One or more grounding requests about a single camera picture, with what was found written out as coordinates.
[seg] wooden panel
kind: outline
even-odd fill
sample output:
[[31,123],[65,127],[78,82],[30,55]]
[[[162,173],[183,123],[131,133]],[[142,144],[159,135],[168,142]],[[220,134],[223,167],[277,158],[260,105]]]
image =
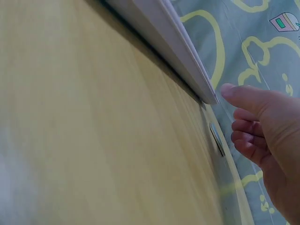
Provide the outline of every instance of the wooden panel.
[[211,113],[109,12],[0,0],[0,31],[1,224],[223,224]]

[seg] cartoon print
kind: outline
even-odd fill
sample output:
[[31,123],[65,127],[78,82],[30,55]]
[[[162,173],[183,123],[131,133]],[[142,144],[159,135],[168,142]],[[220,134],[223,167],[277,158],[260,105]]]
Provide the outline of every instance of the cartoon print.
[[[254,43],[258,47],[260,47],[263,51],[263,58],[262,60],[259,61],[253,61],[251,54],[248,51],[248,48],[250,47],[250,44]],[[292,48],[297,55],[300,58],[300,48],[290,39],[286,37],[275,37],[270,41],[267,42],[262,42],[259,40],[257,37],[250,36],[246,38],[246,40],[242,43],[242,51],[245,55],[245,58],[247,60],[247,63],[249,65],[249,68],[247,68],[245,71],[243,71],[238,78],[238,83],[239,85],[244,85],[244,82],[246,79],[248,79],[250,76],[254,76],[258,82],[262,82],[260,75],[259,75],[259,68],[258,64],[262,66],[267,66],[270,62],[270,49],[277,46],[277,45],[287,45],[288,47]]]
[[282,13],[270,22],[279,32],[298,31],[300,28],[298,19],[292,13]]
[[274,214],[275,209],[269,207],[269,203],[267,202],[266,197],[264,195],[260,195],[259,198],[261,200],[261,210],[263,212],[269,211],[270,214]]
[[245,12],[257,13],[257,12],[262,12],[262,11],[265,11],[266,9],[268,9],[270,0],[262,0],[262,4],[260,6],[253,6],[253,7],[247,5],[242,0],[232,0],[232,2],[236,6],[238,6],[242,10],[244,10]]
[[216,87],[218,86],[219,81],[222,77],[223,71],[224,71],[225,57],[226,57],[225,47],[224,47],[224,43],[223,43],[223,39],[222,39],[222,35],[221,35],[221,30],[220,30],[218,22],[213,17],[213,15],[205,10],[197,10],[197,11],[191,12],[191,13],[186,14],[185,16],[181,17],[180,20],[181,20],[181,22],[185,23],[186,21],[194,18],[195,16],[204,17],[211,24],[213,31],[215,33],[217,58],[216,58],[216,67],[215,67],[214,73],[213,73],[210,81],[211,81],[214,89],[216,89]]

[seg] wooden cabinet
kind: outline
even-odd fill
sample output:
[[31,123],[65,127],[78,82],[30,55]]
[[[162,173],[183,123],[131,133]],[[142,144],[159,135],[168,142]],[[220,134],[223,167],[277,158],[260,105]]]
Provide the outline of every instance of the wooden cabinet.
[[0,1],[1,224],[251,224],[211,121],[96,1]]

